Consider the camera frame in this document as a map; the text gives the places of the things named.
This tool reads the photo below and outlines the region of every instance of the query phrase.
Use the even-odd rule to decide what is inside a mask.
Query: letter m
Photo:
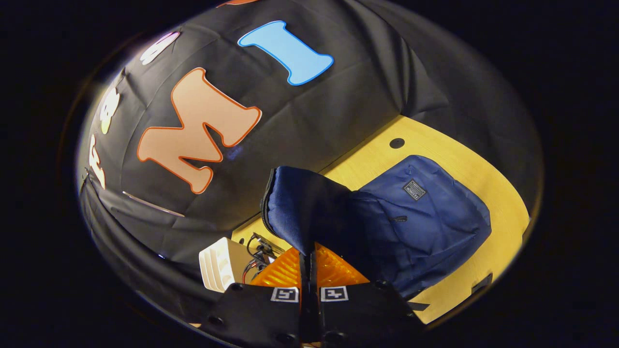
[[[137,146],[137,157],[152,160],[191,186],[195,194],[208,187],[213,170],[196,168],[184,159],[221,162],[221,151],[206,130],[212,128],[225,147],[237,145],[262,116],[257,107],[240,105],[206,80],[206,71],[197,67],[172,89],[171,99],[181,121],[180,128],[149,127]]]

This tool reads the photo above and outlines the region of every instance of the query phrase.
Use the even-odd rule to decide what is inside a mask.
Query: colorful letter
[[[262,116],[257,107],[246,108],[219,91],[197,67],[172,89],[171,99],[181,121],[180,128],[150,127],[137,147],[140,161],[153,160],[183,179],[200,194],[208,187],[213,171],[193,167],[183,159],[221,162],[221,151],[205,126],[215,130],[226,147],[237,145]]]
[[[140,57],[142,65],[152,62],[159,55],[159,53],[163,52],[163,50],[165,50],[170,43],[173,43],[174,40],[176,40],[178,35],[181,34],[179,32],[167,33],[157,40],[157,42],[152,44],[144,53],[142,53],[142,56]]]
[[[90,167],[92,168],[93,172],[95,172],[95,176],[97,176],[97,179],[99,179],[99,182],[101,183],[101,187],[105,189],[105,173],[103,172],[103,169],[99,167],[99,165],[101,164],[101,161],[99,159],[99,154],[97,153],[97,150],[95,149],[95,143],[96,143],[95,135],[93,134],[90,137],[90,151],[88,153],[88,163]]]
[[[288,83],[302,85],[307,83],[333,64],[333,57],[318,54],[303,41],[285,29],[286,22],[276,20],[266,23],[243,35],[238,40],[240,46],[258,46],[277,59],[288,70]]]

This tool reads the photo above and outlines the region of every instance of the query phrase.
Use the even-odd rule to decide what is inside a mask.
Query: navy blue backpack
[[[405,299],[464,264],[491,232],[488,207],[436,162],[411,155],[358,191],[277,167],[262,202],[273,234],[308,255],[318,242]]]

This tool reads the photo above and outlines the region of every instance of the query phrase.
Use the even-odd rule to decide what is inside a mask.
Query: cable
[[[256,238],[256,235],[251,236],[251,238],[247,241],[247,254],[250,254],[251,257],[253,257],[254,259],[256,259],[256,261],[258,261],[259,263],[265,263],[264,260],[259,259],[256,255],[252,254],[251,251],[249,250],[249,245],[251,244],[251,241],[254,240]]]
[[[254,261],[253,263],[249,263],[247,264],[247,266],[245,266],[245,270],[243,271],[243,284],[245,284],[245,276],[247,276],[247,272],[249,272],[250,269],[256,267],[256,265],[258,265],[258,263]]]

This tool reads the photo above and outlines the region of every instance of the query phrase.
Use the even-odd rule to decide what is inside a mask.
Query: zipper
[[[267,217],[267,209],[269,208],[269,196],[271,195],[271,191],[273,191],[273,183],[275,178],[275,168],[271,168],[271,174],[269,175],[269,181],[267,182],[267,188],[264,192],[264,196],[262,197],[262,201],[260,201],[260,216],[262,217],[262,223],[264,227],[275,237],[282,239],[282,237],[278,236],[275,231],[273,231],[273,227],[269,223],[269,218]]]

